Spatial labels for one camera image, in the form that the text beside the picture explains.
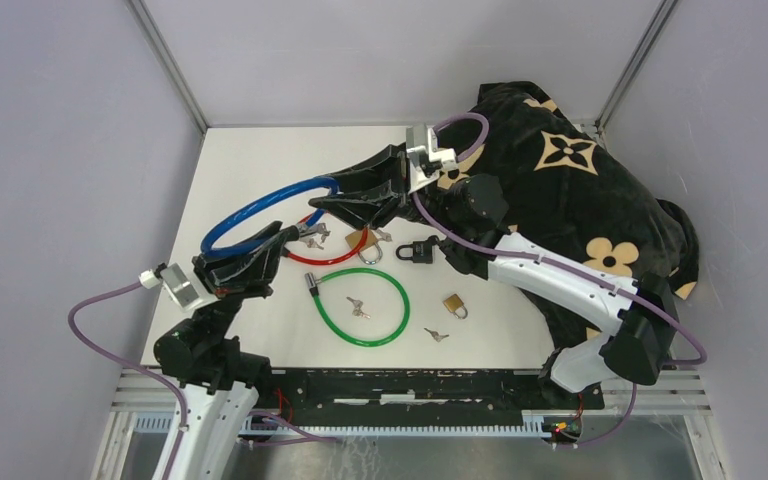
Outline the large brass padlock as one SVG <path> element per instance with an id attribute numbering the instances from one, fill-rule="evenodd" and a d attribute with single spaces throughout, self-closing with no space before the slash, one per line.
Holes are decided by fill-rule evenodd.
<path id="1" fill-rule="evenodd" d="M 351 249 L 356 249 L 355 256 L 367 266 L 376 265 L 383 259 L 379 239 L 369 229 L 354 231 L 345 236 L 345 241 Z"/>

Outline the blue cable lock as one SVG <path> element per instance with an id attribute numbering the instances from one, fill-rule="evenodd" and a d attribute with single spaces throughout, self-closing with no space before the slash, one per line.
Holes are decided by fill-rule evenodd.
<path id="1" fill-rule="evenodd" d="M 249 203 L 214 226 L 203 238 L 200 244 L 200 252 L 208 257 L 216 258 L 244 255 L 252 252 L 263 244 L 264 240 L 245 240 L 227 247 L 216 247 L 215 244 L 222 236 L 255 214 L 291 197 L 320 188 L 328 189 L 331 194 L 340 191 L 338 182 L 334 178 L 325 176 L 313 177 L 285 186 Z"/>

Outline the red cable lock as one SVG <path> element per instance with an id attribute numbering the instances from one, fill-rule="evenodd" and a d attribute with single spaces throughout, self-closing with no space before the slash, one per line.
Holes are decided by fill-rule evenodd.
<path id="1" fill-rule="evenodd" d="M 311 228 L 315 224 L 317 224 L 317 223 L 324 223 L 324 222 L 317 221 L 317 222 L 309 225 L 308 222 L 310 220 L 312 220 L 312 219 L 313 219 L 313 214 L 308 214 L 305 217 L 301 218 L 299 220 L 299 222 L 297 223 L 297 225 L 302 228 L 302 230 L 301 230 L 301 238 L 300 238 L 301 242 L 304 239 L 306 239 L 306 238 L 314 238 L 314 239 L 316 239 L 319 242 L 319 236 L 313 234 L 311 232 Z M 338 265 L 338 264 L 341 264 L 343 262 L 346 262 L 346 261 L 350 260 L 352 257 L 355 256 L 355 252 L 356 252 L 356 249 L 349 248 L 349 250 L 346 253 L 343 253 L 342 255 L 339 255 L 339 256 L 336 256 L 336 257 L 332 257 L 332 258 L 309 258 L 309 257 L 304 257 L 304 256 L 301 256 L 299 254 L 293 253 L 287 247 L 285 247 L 283 249 L 283 251 L 282 251 L 282 255 L 285 258 L 287 258 L 289 260 L 292 260 L 294 262 L 300 263 L 300 264 L 305 264 L 305 265 L 310 265 L 310 266 L 334 266 L 334 265 Z"/>

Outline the green cable lock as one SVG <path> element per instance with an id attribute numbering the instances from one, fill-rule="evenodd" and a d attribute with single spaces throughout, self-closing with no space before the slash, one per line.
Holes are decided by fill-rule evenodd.
<path id="1" fill-rule="evenodd" d="M 321 300 L 320 289 L 319 289 L 319 286 L 321 284 L 339 279 L 341 277 L 348 277 L 348 276 L 355 276 L 355 275 L 374 276 L 386 281 L 387 283 L 390 284 L 391 287 L 395 289 L 395 291 L 398 293 L 401 299 L 402 316 L 398 325 L 394 330 L 392 330 L 390 333 L 388 333 L 387 335 L 381 338 L 362 339 L 362 338 L 357 338 L 355 336 L 352 336 L 349 333 L 345 332 L 332 320 L 332 318 L 330 317 L 329 313 L 327 312 Z M 308 293 L 310 294 L 310 297 L 313 300 L 314 306 L 317 310 L 317 313 L 319 314 L 324 324 L 328 327 L 328 329 L 333 334 L 335 334 L 338 338 L 340 338 L 341 340 L 343 340 L 348 344 L 358 346 L 358 347 L 363 347 L 363 348 L 378 348 L 378 347 L 388 345 L 394 342 L 399 337 L 401 337 L 410 323 L 412 307 L 411 307 L 411 302 L 410 302 L 408 292 L 406 288 L 395 277 L 393 277 L 389 273 L 386 273 L 378 269 L 369 268 L 369 267 L 353 267 L 353 268 L 345 268 L 345 269 L 337 270 L 331 273 L 327 273 L 321 277 L 316 277 L 313 273 L 307 272 L 304 274 L 304 280 L 305 280 Z"/>

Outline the red cable lock keys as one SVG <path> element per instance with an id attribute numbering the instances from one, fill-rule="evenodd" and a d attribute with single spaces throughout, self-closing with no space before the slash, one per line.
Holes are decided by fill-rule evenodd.
<path id="1" fill-rule="evenodd" d="M 314 238 L 306 238 L 302 241 L 302 243 L 309 249 L 318 249 L 323 250 L 324 247 L 322 244 L 320 244 L 316 239 Z"/>

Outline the black padlock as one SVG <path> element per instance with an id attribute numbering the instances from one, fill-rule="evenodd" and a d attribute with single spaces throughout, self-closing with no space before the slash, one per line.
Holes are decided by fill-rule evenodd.
<path id="1" fill-rule="evenodd" d="M 395 249 L 395 256 L 398 260 L 407 261 L 414 264 L 433 264 L 434 251 L 439 243 L 439 237 L 436 235 L 431 235 L 424 240 L 416 240 L 407 244 L 399 245 Z"/>

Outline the small brass padlock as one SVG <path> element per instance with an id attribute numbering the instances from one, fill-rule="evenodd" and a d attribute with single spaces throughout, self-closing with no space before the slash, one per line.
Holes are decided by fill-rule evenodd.
<path id="1" fill-rule="evenodd" d="M 449 313 L 460 320 L 465 320 L 469 315 L 469 311 L 464 301 L 458 294 L 451 294 L 450 296 L 446 297 L 442 301 L 442 304 Z"/>

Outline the small padlock keys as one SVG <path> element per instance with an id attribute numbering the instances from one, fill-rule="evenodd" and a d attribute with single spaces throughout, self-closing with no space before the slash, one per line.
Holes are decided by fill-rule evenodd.
<path id="1" fill-rule="evenodd" d="M 432 338 L 432 339 L 433 339 L 435 342 L 438 342 L 438 343 L 440 343 L 440 342 L 442 342 L 443 340 L 445 340 L 445 339 L 447 339 L 447 338 L 449 338 L 449 337 L 450 337 L 450 335 L 449 335 L 449 334 L 442 334 L 442 333 L 439 333 L 439 332 L 438 332 L 438 331 L 436 331 L 436 330 L 431 330 L 431 329 L 428 329 L 428 328 L 425 328 L 425 331 L 426 331 L 426 332 L 427 332 L 427 333 L 428 333 L 428 334 L 431 336 L 431 338 Z"/>

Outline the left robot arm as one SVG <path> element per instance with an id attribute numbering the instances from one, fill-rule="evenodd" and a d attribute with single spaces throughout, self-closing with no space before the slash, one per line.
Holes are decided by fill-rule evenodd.
<path id="1" fill-rule="evenodd" d="M 302 230 L 275 221 L 248 238 L 247 252 L 199 254 L 190 272 L 171 263 L 141 275 L 143 287 L 161 287 L 186 315 L 152 347 L 176 422 L 155 478 L 220 478 L 243 420 L 272 399 L 269 359 L 243 352 L 228 331 L 244 301 L 272 294 L 285 246 Z"/>

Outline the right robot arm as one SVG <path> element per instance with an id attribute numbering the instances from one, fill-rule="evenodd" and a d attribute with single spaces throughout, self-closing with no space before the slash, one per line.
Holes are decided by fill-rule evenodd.
<path id="1" fill-rule="evenodd" d="M 562 408 L 603 380 L 652 386 L 670 364 L 678 332 L 666 281 L 613 274 L 558 255 L 506 232 L 508 205 L 493 176 L 431 192 L 461 163 L 451 148 L 389 145 L 352 167 L 326 175 L 326 196 L 310 200 L 355 229 L 379 227 L 415 213 L 440 233 L 446 261 L 458 272 L 532 293 L 594 325 L 598 333 L 553 353 L 537 382 L 540 400 Z"/>

